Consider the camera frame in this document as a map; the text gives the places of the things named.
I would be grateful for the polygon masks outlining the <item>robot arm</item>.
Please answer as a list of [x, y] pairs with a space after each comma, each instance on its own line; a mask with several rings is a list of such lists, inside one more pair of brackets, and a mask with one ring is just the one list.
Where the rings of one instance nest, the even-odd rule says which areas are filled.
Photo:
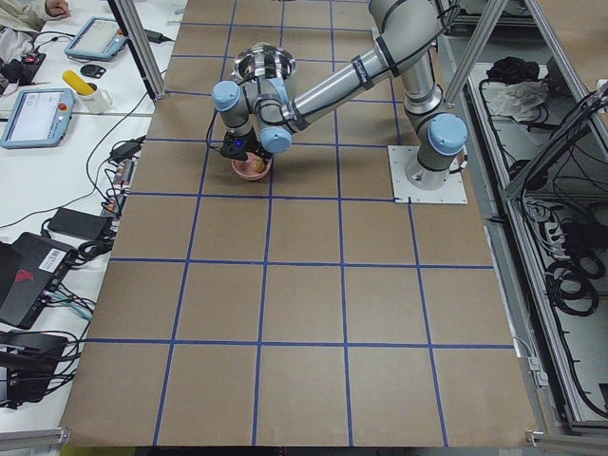
[[460, 4], [371, 1], [368, 10], [378, 31], [371, 49], [304, 93], [295, 91], [296, 63], [286, 50], [258, 43], [239, 54], [231, 78], [212, 91], [227, 128], [220, 155], [234, 162], [255, 155], [268, 162], [292, 145], [295, 133], [380, 82], [399, 78], [406, 114], [420, 142], [406, 177], [422, 190], [443, 187], [464, 148], [467, 129], [447, 110], [430, 48], [459, 14]]

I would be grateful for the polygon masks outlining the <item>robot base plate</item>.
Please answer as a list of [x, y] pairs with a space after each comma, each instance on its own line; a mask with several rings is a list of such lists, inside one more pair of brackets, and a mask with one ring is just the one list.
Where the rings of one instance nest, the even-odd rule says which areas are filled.
[[418, 146], [389, 145], [393, 200], [413, 204], [467, 204], [460, 164], [454, 158], [446, 171], [434, 172], [418, 162]]

